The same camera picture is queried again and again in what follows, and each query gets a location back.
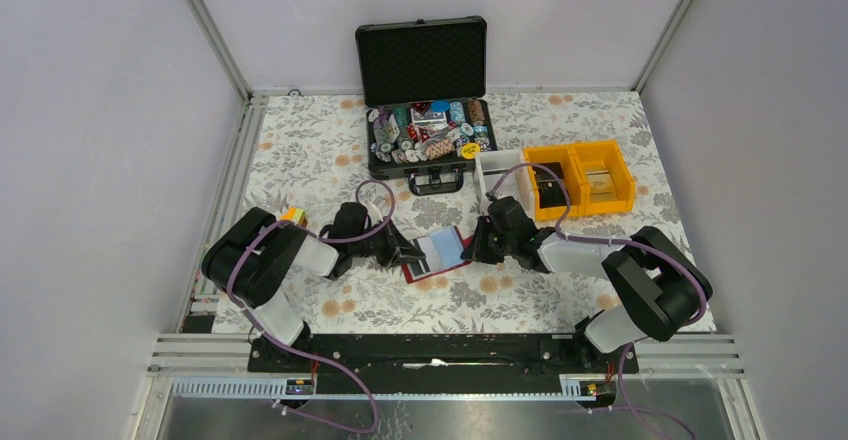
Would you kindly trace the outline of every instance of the robotic arm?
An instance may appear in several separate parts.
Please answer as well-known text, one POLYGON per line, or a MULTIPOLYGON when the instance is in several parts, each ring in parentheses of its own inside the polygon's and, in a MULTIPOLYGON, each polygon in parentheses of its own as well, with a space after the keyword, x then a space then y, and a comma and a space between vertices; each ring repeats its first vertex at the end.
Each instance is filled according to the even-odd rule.
MULTIPOLYGON (((705 297, 712 296, 707 279, 659 229, 643 227, 631 238, 682 265, 698 281, 705 297)), ((619 245, 609 239, 589 240, 594 241, 569 241, 552 227, 537 228, 514 198, 505 197, 489 206, 488 216, 478 218, 463 259, 496 264, 511 256, 527 270, 608 279, 621 305, 584 320, 577 332, 601 353, 644 337, 666 341, 698 311, 698 292, 667 261, 645 253, 633 242, 619 245), (648 272, 656 269, 659 274, 651 277, 648 272)))

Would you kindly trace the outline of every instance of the cable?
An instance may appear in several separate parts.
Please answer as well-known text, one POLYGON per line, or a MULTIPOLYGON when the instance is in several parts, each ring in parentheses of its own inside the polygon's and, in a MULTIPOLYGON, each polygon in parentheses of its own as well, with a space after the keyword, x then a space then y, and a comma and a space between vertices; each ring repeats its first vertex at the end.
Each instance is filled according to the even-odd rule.
MULTIPOLYGON (((565 217, 567 217, 568 213, 571 211, 571 198, 568 196, 568 190, 566 190, 565 185, 562 183, 562 180, 559 177, 557 177, 554 174, 554 172, 552 172, 551 169, 549 169, 548 167, 546 167, 544 165, 540 165, 538 163, 532 163, 532 162, 519 163, 517 165, 514 165, 509 170, 504 172, 503 175, 501 175, 501 178, 498 179, 498 181, 495 183, 494 187, 492 187, 492 189, 487 193, 487 195, 491 195, 492 197, 494 197, 494 195, 497 193, 498 188, 500 188, 503 181, 506 180, 506 177, 509 174, 511 174, 512 172, 514 172, 515 170, 517 170, 519 168, 523 168, 523 167, 533 167, 533 168, 541 169, 542 171, 544 171, 545 173, 547 173, 551 177, 555 178, 557 184, 559 185, 559 188, 562 190, 563 195, 565 195, 565 212, 563 212, 562 216, 560 216, 559 219, 557 219, 557 222, 554 225, 554 230, 556 231, 557 235, 559 235, 561 238, 565 239, 566 241, 576 241, 576 242, 590 243, 590 244, 595 244, 595 245, 606 245, 606 244, 626 245, 626 246, 638 248, 645 253, 648 253, 648 254, 651 254, 651 255, 658 257, 659 259, 661 259, 661 260, 665 261, 666 263, 668 263, 669 265, 671 265, 671 267, 674 268, 675 270, 677 270, 678 273, 683 275, 683 277, 686 278, 686 280, 688 280, 690 284, 692 284, 692 288, 694 288, 695 292, 697 292, 697 294, 698 294, 698 312, 692 318, 690 318, 684 325, 692 325, 693 323, 695 323, 698 320, 700 320, 701 318, 703 318, 704 314, 706 314, 706 312, 707 312, 707 296, 704 293, 703 287, 701 287, 701 284, 698 283, 697 279, 695 279, 695 276, 692 275, 692 272, 687 270, 686 267, 684 267, 683 265, 680 264, 680 262, 671 258, 665 252, 661 252, 661 251, 657 250, 656 248, 653 248, 653 247, 650 247, 648 245, 636 242, 636 241, 629 239, 629 238, 625 239, 625 238, 584 237, 582 235, 571 235, 571 234, 563 233, 562 232, 562 222, 563 222, 563 220, 565 220, 565 217)), ((653 413, 653 414, 664 416, 664 417, 672 420, 673 422, 677 423, 681 427, 683 427, 683 429, 686 430, 686 432, 689 434, 689 436, 692 437, 692 440, 696 440, 697 436, 695 435, 695 432, 688 425, 686 425, 686 423, 684 423, 683 420, 680 420, 679 418, 675 417, 671 413, 665 412, 663 410, 658 410, 658 409, 648 409, 648 408, 635 407, 635 406, 633 406, 633 404, 630 403, 630 399, 627 397, 627 391, 624 387, 624 362, 627 358, 627 353, 630 351, 630 349, 633 348, 634 343, 635 342, 628 343, 621 350, 621 358, 618 360, 618 389, 621 392, 621 398, 624 399, 625 406, 613 408, 613 410, 628 410, 630 413, 633 414, 634 417, 636 417, 636 420, 638 420, 639 423, 641 423, 642 426, 645 427, 646 429, 648 429, 651 433, 653 433, 657 437, 662 438, 664 440, 672 440, 671 437, 669 437, 668 435, 666 435, 663 432, 657 430, 656 428, 650 426, 648 424, 648 422, 646 422, 645 419, 642 418, 642 416, 639 414, 639 412, 653 413)))
POLYGON ((344 373, 348 377, 350 377, 351 380, 353 380, 359 386, 359 388, 362 389, 363 393, 365 393, 365 396, 368 397, 368 402, 371 404, 371 411, 373 413, 374 421, 371 424, 371 426, 367 427, 367 428, 351 427, 351 426, 348 426, 348 425, 344 425, 344 424, 335 422, 335 421, 330 420, 328 418, 319 417, 317 415, 312 415, 311 413, 306 413, 306 412, 296 410, 296 409, 289 409, 288 407, 283 407, 283 415, 285 415, 287 412, 291 412, 295 415, 298 415, 298 416, 301 416, 301 417, 304 417, 304 418, 308 418, 310 420, 315 420, 316 422, 321 422, 321 423, 324 423, 326 425, 330 425, 332 427, 336 427, 338 429, 345 430, 345 431, 351 432, 351 433, 372 433, 372 432, 376 431, 377 427, 380 425, 380 413, 377 410, 377 402, 374 400, 374 395, 371 393, 371 390, 368 389, 368 387, 365 385, 365 383, 362 380, 360 380, 359 377, 355 373, 350 371, 350 369, 348 369, 347 367, 345 367, 341 363, 333 361, 329 358, 321 357, 319 355, 313 355, 311 353, 307 353, 307 352, 298 350, 296 348, 292 348, 292 347, 286 345, 285 343, 281 342, 280 340, 278 340, 276 337, 274 337, 270 333, 266 332, 265 329, 262 328, 262 324, 259 322, 259 320, 256 317, 254 317, 253 314, 250 312, 250 310, 245 308, 244 303, 241 300, 239 300, 238 297, 236 297, 233 294, 233 285, 235 284, 235 281, 236 281, 236 278, 238 277, 239 271, 241 270, 244 263, 247 261, 247 258, 250 256, 250 254, 253 253, 253 251, 256 249, 257 246, 259 246, 260 243, 262 243, 262 240, 264 240, 265 237, 267 237, 274 230, 276 230, 278 228, 282 228, 283 226, 292 225, 296 228, 300 228, 301 230, 305 231, 306 233, 308 233, 312 237, 318 238, 322 242, 328 243, 328 244, 358 242, 360 240, 364 240, 366 238, 369 238, 369 237, 375 235, 377 232, 379 232, 380 230, 385 228, 386 225, 389 224, 389 221, 391 221, 392 215, 395 212, 395 195, 392 192, 391 188, 389 188, 389 186, 385 182, 369 178, 369 179, 364 180, 362 183, 360 183, 356 187, 356 191, 354 192, 354 195, 356 197, 357 202, 359 202, 359 190, 364 185, 367 185, 369 183, 376 183, 376 184, 382 186, 383 188, 385 188, 389 192, 389 197, 391 198, 391 206, 389 207, 389 213, 383 218, 383 221, 380 222, 380 224, 378 224, 374 229, 372 229, 372 230, 370 230, 370 231, 368 231, 368 232, 366 232, 362 235, 352 237, 352 238, 330 239, 330 238, 319 238, 314 233, 300 227, 297 224, 292 223, 289 220, 280 220, 280 221, 274 222, 271 225, 268 225, 267 227, 265 227, 265 228, 263 228, 262 230, 259 231, 259 235, 257 235, 256 238, 253 239, 253 242, 251 242, 250 245, 247 246, 247 248, 244 250, 244 253, 241 254, 241 257, 239 257, 238 261, 236 262, 235 267, 233 268, 233 271, 230 273, 230 278, 227 280, 227 297, 229 297, 230 301, 233 302, 237 307, 239 307, 242 310, 242 312, 247 317, 247 320, 250 322, 250 324, 253 327, 255 327, 257 330, 262 332, 262 336, 265 337, 266 340, 271 342, 271 344, 273 344, 277 348, 279 348, 283 351, 289 352, 293 355, 297 355, 299 357, 303 357, 303 358, 306 358, 306 359, 309 359, 309 360, 322 362, 322 363, 326 363, 327 365, 331 365, 331 366, 337 368, 338 370, 340 370, 342 373, 344 373))

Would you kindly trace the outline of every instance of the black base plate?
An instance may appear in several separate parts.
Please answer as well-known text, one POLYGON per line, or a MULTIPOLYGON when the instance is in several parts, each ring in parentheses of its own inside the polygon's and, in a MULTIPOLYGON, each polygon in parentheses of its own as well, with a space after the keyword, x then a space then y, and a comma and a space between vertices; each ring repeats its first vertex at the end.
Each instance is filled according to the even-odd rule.
MULTIPOLYGON (((559 375, 597 374, 607 363, 618 364, 621 352, 586 358, 586 346, 570 336, 550 334, 497 335, 312 335, 299 348, 334 358, 358 376, 375 394, 513 394, 561 393, 559 375), (545 352, 549 358, 544 359, 545 352), (450 366, 423 366, 433 359, 450 366)), ((311 361, 280 351, 265 338, 253 341, 248 371, 305 373, 311 361)), ((637 373, 636 356, 625 362, 625 373, 637 373)), ((320 365, 322 394, 360 394, 347 375, 320 365)))

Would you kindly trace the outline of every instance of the metal corner post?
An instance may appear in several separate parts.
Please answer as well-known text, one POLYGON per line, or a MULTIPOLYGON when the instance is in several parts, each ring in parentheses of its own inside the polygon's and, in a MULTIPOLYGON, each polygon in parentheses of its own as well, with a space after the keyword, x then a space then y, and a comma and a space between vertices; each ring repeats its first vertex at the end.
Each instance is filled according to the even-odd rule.
POLYGON ((671 40, 674 38, 674 35, 677 33, 681 22, 686 17, 686 14, 689 12, 689 8, 692 6, 694 1, 695 0, 679 0, 677 2, 677 6, 674 7, 671 17, 668 19, 665 28, 663 28, 662 34, 660 34, 660 38, 657 40, 656 45, 654 45, 654 49, 651 51, 650 56, 648 56, 648 61, 645 63, 645 66, 642 67, 642 71, 633 83, 633 86, 631 87, 632 91, 641 95, 645 90, 645 86, 648 84, 648 80, 650 80, 651 75, 654 73, 654 69, 665 53, 666 48, 671 43, 671 40))
POLYGON ((215 52, 215 56, 221 62, 221 66, 224 68, 224 72, 227 74, 227 78, 230 79, 233 88, 243 101, 249 100, 251 96, 250 85, 247 84, 247 81, 241 74, 241 70, 239 70, 230 49, 227 47, 226 42, 224 42, 221 31, 218 30, 215 21, 212 20, 212 15, 209 13, 209 9, 206 8, 206 4, 203 0, 186 0, 186 3, 188 3, 191 12, 197 19, 200 29, 206 35, 209 46, 212 47, 212 51, 215 52))

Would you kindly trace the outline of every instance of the gray floor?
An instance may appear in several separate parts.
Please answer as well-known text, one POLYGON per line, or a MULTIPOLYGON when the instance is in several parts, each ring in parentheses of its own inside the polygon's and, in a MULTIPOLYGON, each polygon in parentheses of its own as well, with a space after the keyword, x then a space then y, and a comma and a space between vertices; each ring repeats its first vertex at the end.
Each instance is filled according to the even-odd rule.
MULTIPOLYGON (((708 380, 628 381, 634 405, 668 410, 700 439, 733 438, 718 391, 708 380)), ((313 401, 306 411, 353 425, 370 423, 365 401, 313 401)), ((373 435, 351 435, 308 420, 282 417, 270 402, 174 398, 163 439, 179 440, 537 440, 653 439, 628 412, 587 415, 572 402, 381 401, 373 435)), ((687 439, 672 422, 646 416, 672 438, 687 439)))

